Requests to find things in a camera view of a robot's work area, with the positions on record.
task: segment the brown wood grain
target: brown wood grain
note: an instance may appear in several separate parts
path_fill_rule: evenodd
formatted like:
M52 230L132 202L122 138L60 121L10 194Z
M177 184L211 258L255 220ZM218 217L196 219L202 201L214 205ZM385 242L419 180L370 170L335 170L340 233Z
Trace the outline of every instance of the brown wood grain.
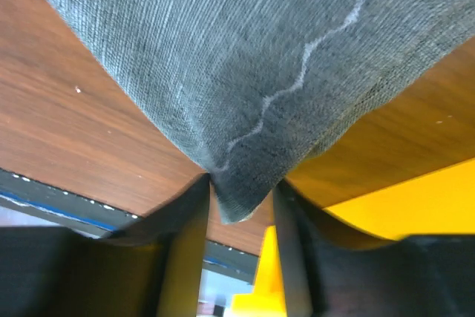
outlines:
M475 157L474 77L472 39L291 178L328 206ZM0 0L0 167L136 214L200 173L44 0ZM258 253L268 222L213 203L209 237Z
M0 167L141 215L201 173L45 0L0 0ZM268 213L208 236L258 253Z

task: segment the white thread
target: white thread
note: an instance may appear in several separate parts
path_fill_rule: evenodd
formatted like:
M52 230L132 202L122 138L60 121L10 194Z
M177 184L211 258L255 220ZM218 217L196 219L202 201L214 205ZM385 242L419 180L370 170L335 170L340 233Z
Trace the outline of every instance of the white thread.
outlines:
M347 27L349 27L351 24L354 24L355 22L358 21L359 17L359 12L361 10L361 7L363 6L364 0L356 0L355 5L353 6L353 9L348 13L347 17L344 19L343 24L336 29L329 30L327 33L325 33L323 36L318 37L312 42L309 42L308 44L305 44L304 46L304 55L302 56L302 66L300 73L298 74L297 78L295 79L294 83L292 86L286 89L281 89L277 92L275 92L272 96L270 97L264 97L262 99L262 109L261 109L261 116L258 120L258 123L254 126L254 128L251 129L251 131L247 134L244 134L241 137L237 137L236 139L233 139L228 143L228 147L226 150L226 156L228 158L226 159L226 162L224 165L221 167L215 168L213 170L214 173L220 173L224 172L229 168L229 154L231 153L231 150L241 141L246 139L247 137L251 137L253 135L256 135L261 132L263 126L264 126L264 115L266 114L267 109L269 106L274 102L276 99L279 97L282 97L283 95L286 94L291 94L292 92L297 91L298 89L302 89L304 86L304 77L305 74L307 73L307 62L312 55L312 52L326 39L331 37L332 35L336 33L340 33Z

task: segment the ribbed fabric texture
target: ribbed fabric texture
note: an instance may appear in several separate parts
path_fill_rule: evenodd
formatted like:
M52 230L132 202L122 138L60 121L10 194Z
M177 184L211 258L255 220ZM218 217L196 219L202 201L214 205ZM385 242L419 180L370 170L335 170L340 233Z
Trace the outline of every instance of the ribbed fabric texture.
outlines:
M246 218L475 34L475 0L48 0Z

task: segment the white speck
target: white speck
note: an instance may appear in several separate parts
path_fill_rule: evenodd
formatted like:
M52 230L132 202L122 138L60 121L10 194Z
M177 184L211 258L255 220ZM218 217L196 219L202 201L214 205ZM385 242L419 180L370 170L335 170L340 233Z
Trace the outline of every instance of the white speck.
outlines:
M221 172L225 172L229 168L229 154L231 154L231 151L234 149L234 147L240 143L241 141L247 139L248 137L252 137L256 134L259 134L262 131L262 128L264 127L264 117L266 115L267 110L269 109L270 105L277 99L283 97L283 96L288 96L294 92L296 92L299 89L302 89L305 83L305 75L307 74L307 64L308 61L316 48L320 46L322 42L325 40L342 33L347 27L349 27L352 24L355 24L359 20L359 15L361 12L361 9L363 8L365 0L356 0L353 8L350 10L350 12L347 14L347 16L343 19L343 22L338 26L334 27L333 29L328 30L325 34L322 36L318 37L317 39L314 39L311 42L307 42L304 44L304 53L301 58L301 69L299 74L297 75L297 78L295 78L293 84L285 89L280 89L276 91L274 94L270 96L265 96L262 99L262 106L261 106L261 113L258 118L258 121L254 125L254 127L246 134L241 135L240 137L237 137L230 142L228 142L227 148L226 148L226 160L224 161L223 165L221 167L214 167L212 171L217 174Z

